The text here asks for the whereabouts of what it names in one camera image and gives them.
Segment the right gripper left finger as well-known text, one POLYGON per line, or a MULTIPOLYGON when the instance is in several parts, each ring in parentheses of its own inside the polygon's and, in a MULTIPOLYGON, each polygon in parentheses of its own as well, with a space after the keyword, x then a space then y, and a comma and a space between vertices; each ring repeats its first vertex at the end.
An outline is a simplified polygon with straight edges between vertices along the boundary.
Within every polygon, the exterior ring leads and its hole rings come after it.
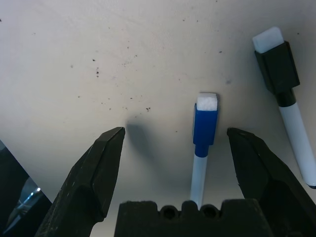
POLYGON ((107 217, 116 186, 124 127, 106 131, 71 168, 38 237, 88 237, 107 217))

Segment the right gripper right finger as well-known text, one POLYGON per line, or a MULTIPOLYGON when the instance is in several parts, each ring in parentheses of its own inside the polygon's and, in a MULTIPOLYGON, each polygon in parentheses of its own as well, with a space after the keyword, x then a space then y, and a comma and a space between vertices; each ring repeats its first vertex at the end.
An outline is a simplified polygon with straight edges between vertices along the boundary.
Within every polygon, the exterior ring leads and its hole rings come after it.
POLYGON ((228 128, 239 187, 259 202, 276 237, 314 237, 316 205, 289 167, 253 133, 228 128))

